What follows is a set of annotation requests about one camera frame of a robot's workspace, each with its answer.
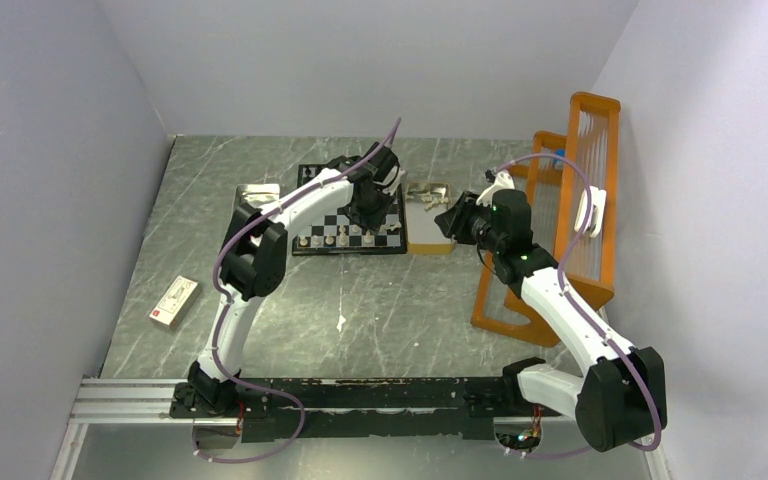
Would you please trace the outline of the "white chess queen piece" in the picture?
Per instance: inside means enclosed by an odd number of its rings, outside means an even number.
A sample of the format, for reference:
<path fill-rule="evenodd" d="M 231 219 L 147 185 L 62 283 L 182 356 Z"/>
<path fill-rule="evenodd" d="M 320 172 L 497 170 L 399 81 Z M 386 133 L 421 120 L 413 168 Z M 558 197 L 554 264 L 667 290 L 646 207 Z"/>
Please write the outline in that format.
<path fill-rule="evenodd" d="M 337 237 L 338 245 L 341 247 L 344 247 L 348 245 L 348 242 L 349 242 L 348 235 L 344 231 L 341 231 Z"/>

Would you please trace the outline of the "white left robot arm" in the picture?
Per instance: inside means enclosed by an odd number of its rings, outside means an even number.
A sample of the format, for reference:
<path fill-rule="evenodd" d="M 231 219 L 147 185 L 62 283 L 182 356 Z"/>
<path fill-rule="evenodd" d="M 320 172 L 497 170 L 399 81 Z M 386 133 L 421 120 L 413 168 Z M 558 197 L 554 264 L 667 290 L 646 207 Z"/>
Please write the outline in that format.
<path fill-rule="evenodd" d="M 338 209 L 362 229 L 378 230 L 402 175 L 393 150 L 374 143 L 363 156 L 329 161 L 276 201 L 236 206 L 213 267 L 220 305 L 208 343 L 187 374 L 197 403 L 209 414 L 221 416 L 235 406 L 245 341 L 263 300 L 284 279 L 291 240 Z"/>

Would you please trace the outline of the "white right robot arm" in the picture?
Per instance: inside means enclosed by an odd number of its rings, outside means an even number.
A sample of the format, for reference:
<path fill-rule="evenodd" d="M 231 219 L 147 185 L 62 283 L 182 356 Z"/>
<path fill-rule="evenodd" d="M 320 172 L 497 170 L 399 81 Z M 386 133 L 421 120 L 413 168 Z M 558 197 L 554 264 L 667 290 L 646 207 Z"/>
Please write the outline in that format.
<path fill-rule="evenodd" d="M 501 385 L 502 406 L 522 414 L 536 403 L 562 414 L 599 452 L 626 444 L 655 449 L 668 420 L 661 355 L 635 347 L 583 300 L 560 263 L 535 242 L 526 194 L 504 188 L 482 199 L 465 192 L 434 222 L 444 237 L 490 253 L 490 271 L 551 327 L 581 371 L 524 367 Z"/>

